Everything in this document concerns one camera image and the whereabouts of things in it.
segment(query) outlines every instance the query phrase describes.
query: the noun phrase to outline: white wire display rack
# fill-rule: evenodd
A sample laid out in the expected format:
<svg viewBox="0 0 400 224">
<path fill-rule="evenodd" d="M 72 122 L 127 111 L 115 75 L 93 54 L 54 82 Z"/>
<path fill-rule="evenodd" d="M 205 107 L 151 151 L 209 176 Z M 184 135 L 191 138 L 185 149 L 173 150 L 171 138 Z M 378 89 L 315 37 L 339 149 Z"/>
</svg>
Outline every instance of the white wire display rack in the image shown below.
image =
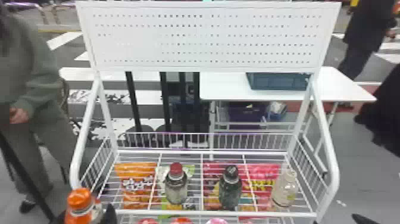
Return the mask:
<svg viewBox="0 0 400 224">
<path fill-rule="evenodd" d="M 163 215 L 191 217 L 194 223 L 205 223 L 211 217 L 223 217 L 229 223 L 250 217 L 254 223 L 298 223 L 298 219 L 321 222 L 338 190 L 339 169 L 315 80 L 339 8 L 337 3 L 311 2 L 78 2 L 90 64 L 97 73 L 71 164 L 72 188 L 84 186 L 99 191 L 98 198 L 111 203 L 122 215 L 120 223 Z M 284 133 L 268 129 L 261 133 L 115 133 L 99 72 L 107 70 L 313 75 L 295 125 Z M 309 128 L 304 121 L 311 95 L 323 160 L 302 135 Z M 97 97 L 107 137 L 79 176 Z M 194 167 L 189 183 L 193 210 L 163 208 L 158 172 L 160 167 L 176 161 Z M 140 196 L 144 200 L 124 200 L 124 172 L 116 167 L 126 163 L 133 167 L 151 164 L 155 181 L 147 183 L 145 196 Z M 241 198 L 245 201 L 240 201 L 237 211 L 210 209 L 215 198 L 207 187 L 210 181 L 218 180 L 218 173 L 210 176 L 205 167 L 214 163 L 236 164 L 244 175 L 242 180 L 248 183 Z M 260 191 L 268 199 L 273 180 L 263 182 L 254 176 L 252 167 L 269 165 L 275 167 L 276 176 L 286 166 L 298 174 L 300 190 L 288 209 L 271 209 L 268 200 L 258 199 Z M 128 173 L 133 179 L 145 174 Z M 140 209 L 126 209 L 129 204 Z"/>
</svg>

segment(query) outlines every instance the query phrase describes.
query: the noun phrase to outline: dark green bottle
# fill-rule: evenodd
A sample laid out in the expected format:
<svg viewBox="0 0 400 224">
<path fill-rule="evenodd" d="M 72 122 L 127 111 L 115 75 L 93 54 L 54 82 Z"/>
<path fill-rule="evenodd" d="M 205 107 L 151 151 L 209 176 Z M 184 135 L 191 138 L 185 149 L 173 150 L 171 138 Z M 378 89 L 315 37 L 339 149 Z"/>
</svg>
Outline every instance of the dark green bottle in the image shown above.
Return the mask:
<svg viewBox="0 0 400 224">
<path fill-rule="evenodd" d="M 229 165 L 220 178 L 219 200 L 224 209 L 234 210 L 239 204 L 242 195 L 242 180 L 239 177 L 238 167 Z"/>
</svg>

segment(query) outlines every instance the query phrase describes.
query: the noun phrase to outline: gray pants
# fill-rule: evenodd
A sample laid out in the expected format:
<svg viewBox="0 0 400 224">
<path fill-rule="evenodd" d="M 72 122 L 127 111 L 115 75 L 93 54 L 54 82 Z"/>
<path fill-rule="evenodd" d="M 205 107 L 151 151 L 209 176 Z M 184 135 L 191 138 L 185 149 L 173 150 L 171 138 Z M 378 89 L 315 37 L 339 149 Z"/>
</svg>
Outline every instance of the gray pants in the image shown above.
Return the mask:
<svg viewBox="0 0 400 224">
<path fill-rule="evenodd" d="M 59 164 L 66 171 L 69 171 L 76 137 L 63 111 L 55 101 L 52 101 L 38 108 L 28 123 L 9 125 L 7 127 L 0 126 L 0 131 L 6 137 L 38 190 L 46 197 L 52 185 L 34 134 L 46 145 Z M 34 201 L 33 197 L 27 193 L 27 189 L 20 177 L 18 175 L 14 176 L 18 192 L 27 194 L 27 199 Z"/>
</svg>

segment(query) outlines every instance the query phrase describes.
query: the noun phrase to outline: hand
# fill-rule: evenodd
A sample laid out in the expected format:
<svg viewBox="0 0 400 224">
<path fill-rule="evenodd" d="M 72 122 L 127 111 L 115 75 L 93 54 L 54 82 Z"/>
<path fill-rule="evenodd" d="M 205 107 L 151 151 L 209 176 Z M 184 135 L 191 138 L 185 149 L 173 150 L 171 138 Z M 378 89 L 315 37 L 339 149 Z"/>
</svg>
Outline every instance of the hand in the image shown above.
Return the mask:
<svg viewBox="0 0 400 224">
<path fill-rule="evenodd" d="M 396 32 L 394 30 L 388 30 L 386 32 L 386 36 L 389 37 L 389 38 L 395 39 L 396 38 Z"/>
<path fill-rule="evenodd" d="M 12 125 L 26 123 L 29 120 L 28 112 L 19 108 L 10 108 L 10 123 Z"/>
</svg>

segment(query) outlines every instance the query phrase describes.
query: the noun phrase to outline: orange bottle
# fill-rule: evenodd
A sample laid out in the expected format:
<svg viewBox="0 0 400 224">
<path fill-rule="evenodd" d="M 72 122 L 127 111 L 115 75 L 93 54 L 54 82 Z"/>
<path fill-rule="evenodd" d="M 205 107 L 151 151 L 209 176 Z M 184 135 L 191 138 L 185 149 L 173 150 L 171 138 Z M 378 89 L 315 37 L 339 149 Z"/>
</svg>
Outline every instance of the orange bottle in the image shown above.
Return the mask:
<svg viewBox="0 0 400 224">
<path fill-rule="evenodd" d="M 98 224 L 103 215 L 101 202 L 87 188 L 71 191 L 67 198 L 65 224 Z"/>
</svg>

